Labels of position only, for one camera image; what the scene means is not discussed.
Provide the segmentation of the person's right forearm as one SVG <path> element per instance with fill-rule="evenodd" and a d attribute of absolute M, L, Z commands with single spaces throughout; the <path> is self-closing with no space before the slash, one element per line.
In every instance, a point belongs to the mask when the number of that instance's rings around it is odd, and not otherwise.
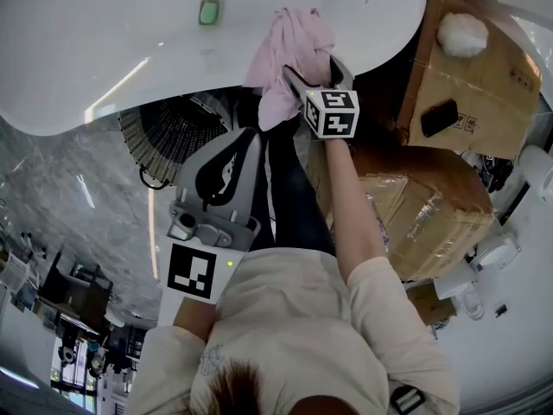
<path fill-rule="evenodd" d="M 385 243 L 374 209 L 366 197 L 347 143 L 325 142 L 331 188 L 336 258 L 340 274 L 348 280 L 356 267 L 384 257 Z"/>

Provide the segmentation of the flat black device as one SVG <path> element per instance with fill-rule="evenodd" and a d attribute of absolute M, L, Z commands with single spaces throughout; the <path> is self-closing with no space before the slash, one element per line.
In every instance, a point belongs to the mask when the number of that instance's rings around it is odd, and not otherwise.
<path fill-rule="evenodd" d="M 432 106 L 420 117 L 422 133 L 425 137 L 433 137 L 435 134 L 447 129 L 458 120 L 458 107 L 454 99 L 448 99 L 443 103 Z"/>

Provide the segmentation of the white bathtub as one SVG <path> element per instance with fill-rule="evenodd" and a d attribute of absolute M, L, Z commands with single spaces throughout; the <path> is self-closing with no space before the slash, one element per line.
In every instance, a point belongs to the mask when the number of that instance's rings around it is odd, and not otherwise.
<path fill-rule="evenodd" d="M 0 0 L 0 118 L 53 136 L 175 95 L 238 86 L 275 13 L 315 9 L 354 74 L 397 54 L 426 0 Z"/>

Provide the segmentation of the green soap bar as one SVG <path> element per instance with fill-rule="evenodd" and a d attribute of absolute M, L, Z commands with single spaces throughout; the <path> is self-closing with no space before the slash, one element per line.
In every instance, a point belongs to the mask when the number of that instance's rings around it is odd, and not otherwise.
<path fill-rule="evenodd" d="M 202 0 L 200 2 L 199 24 L 213 26 L 219 21 L 220 0 Z"/>

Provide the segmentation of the plain cardboard box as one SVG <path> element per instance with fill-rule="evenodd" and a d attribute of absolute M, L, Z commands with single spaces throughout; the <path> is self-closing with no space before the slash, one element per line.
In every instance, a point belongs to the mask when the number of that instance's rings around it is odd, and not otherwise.
<path fill-rule="evenodd" d="M 443 52 L 437 33 L 448 14 L 469 14 L 485 23 L 488 39 L 483 52 L 473 58 Z M 533 59 L 461 0 L 427 0 L 417 40 L 395 118 L 399 143 L 513 159 L 524 144 L 539 101 L 542 76 Z M 425 137 L 422 115 L 450 99 L 457 104 L 456 122 Z"/>

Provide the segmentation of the taped cardboard box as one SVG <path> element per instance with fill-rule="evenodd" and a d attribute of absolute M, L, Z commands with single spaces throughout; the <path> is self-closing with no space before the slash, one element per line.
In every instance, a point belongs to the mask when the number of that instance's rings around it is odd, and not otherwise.
<path fill-rule="evenodd" d="M 452 150 L 356 143 L 351 157 L 404 282 L 451 271 L 494 222 L 479 175 Z"/>

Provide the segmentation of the black chair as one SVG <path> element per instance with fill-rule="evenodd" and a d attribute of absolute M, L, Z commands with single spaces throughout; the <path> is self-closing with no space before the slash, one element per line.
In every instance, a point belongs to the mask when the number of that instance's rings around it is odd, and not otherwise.
<path fill-rule="evenodd" d="M 104 326 L 113 282 L 102 273 L 99 265 L 88 279 L 77 278 L 75 269 L 69 274 L 62 273 L 58 269 L 60 258 L 61 252 L 57 252 L 39 288 L 39 300 L 89 331 L 99 333 Z"/>

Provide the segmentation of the person's left forearm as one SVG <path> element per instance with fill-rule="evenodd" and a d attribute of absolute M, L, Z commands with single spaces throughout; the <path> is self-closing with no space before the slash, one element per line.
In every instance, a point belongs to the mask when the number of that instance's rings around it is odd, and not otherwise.
<path fill-rule="evenodd" d="M 176 312 L 173 325 L 185 329 L 206 342 L 216 321 L 215 305 L 184 297 Z"/>

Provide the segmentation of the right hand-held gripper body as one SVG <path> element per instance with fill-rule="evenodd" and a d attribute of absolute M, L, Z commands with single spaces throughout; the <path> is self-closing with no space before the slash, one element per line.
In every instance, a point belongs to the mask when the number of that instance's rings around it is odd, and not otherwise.
<path fill-rule="evenodd" d="M 303 117 L 319 139 L 353 138 L 359 120 L 355 91 L 311 88 L 302 95 Z"/>

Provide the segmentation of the white laundry basket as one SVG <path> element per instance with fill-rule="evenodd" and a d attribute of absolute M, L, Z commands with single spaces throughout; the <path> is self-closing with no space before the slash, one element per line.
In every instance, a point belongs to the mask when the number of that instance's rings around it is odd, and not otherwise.
<path fill-rule="evenodd" d="M 161 99 L 119 113 L 124 142 L 152 190 L 174 186 L 184 162 L 234 128 L 232 99 L 223 90 Z"/>

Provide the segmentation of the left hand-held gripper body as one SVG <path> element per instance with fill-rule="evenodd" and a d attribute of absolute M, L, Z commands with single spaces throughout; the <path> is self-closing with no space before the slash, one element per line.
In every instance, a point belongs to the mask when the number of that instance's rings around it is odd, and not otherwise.
<path fill-rule="evenodd" d="M 169 214 L 167 286 L 216 304 L 257 237 L 259 221 L 251 217 L 242 225 L 180 201 L 171 203 Z"/>

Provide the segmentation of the small cardboard box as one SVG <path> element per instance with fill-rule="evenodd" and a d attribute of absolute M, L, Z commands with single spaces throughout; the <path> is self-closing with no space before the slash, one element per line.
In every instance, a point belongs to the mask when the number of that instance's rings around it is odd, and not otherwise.
<path fill-rule="evenodd" d="M 438 298 L 433 284 L 424 284 L 407 290 L 407 296 L 427 326 L 448 321 L 456 315 L 450 298 Z"/>

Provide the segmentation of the cream sweatshirt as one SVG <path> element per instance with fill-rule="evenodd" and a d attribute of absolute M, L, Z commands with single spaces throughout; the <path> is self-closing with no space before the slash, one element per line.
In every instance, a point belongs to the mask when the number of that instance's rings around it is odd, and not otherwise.
<path fill-rule="evenodd" d="M 415 415 L 460 409 L 448 363 L 384 257 L 343 279 L 324 252 L 249 253 L 205 335 L 175 325 L 147 333 L 126 414 L 205 411 L 222 374 L 240 365 L 257 373 L 265 414 L 326 395 L 359 415 L 397 415 L 399 389 L 423 397 Z"/>

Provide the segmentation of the pink cloth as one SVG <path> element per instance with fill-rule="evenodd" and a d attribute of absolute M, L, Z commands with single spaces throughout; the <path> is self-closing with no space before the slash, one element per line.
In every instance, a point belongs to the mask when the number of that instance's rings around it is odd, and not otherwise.
<path fill-rule="evenodd" d="M 334 39 L 317 10 L 279 10 L 245 76 L 244 86 L 261 90 L 258 123 L 269 131 L 295 117 L 301 102 L 283 76 L 291 67 L 309 84 L 328 86 Z"/>

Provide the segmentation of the white fluffy ball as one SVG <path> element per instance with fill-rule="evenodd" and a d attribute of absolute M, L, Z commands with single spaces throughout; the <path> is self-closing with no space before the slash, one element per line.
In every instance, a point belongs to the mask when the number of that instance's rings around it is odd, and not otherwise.
<path fill-rule="evenodd" d="M 473 58 L 487 47 L 488 29 L 467 13 L 447 13 L 441 20 L 436 39 L 449 57 Z"/>

